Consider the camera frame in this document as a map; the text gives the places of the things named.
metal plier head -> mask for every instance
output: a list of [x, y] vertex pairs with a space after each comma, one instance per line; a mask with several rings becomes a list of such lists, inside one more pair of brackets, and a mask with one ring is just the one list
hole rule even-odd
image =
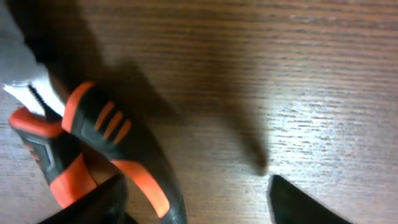
[[63, 116], [68, 92], [25, 44], [5, 0], [0, 0], [0, 81], [28, 110], [45, 116], [45, 106]]

orange and black handle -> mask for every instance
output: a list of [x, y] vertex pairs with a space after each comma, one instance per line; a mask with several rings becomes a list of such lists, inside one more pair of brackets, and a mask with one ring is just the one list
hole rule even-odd
[[161, 223], [187, 223], [177, 180], [152, 133], [139, 119], [127, 119], [94, 84], [85, 82], [71, 94], [62, 127], [130, 177]]
[[32, 153], [62, 208], [97, 187], [84, 163], [78, 139], [62, 129], [61, 121], [42, 121], [27, 108], [20, 108], [13, 112], [9, 123]]

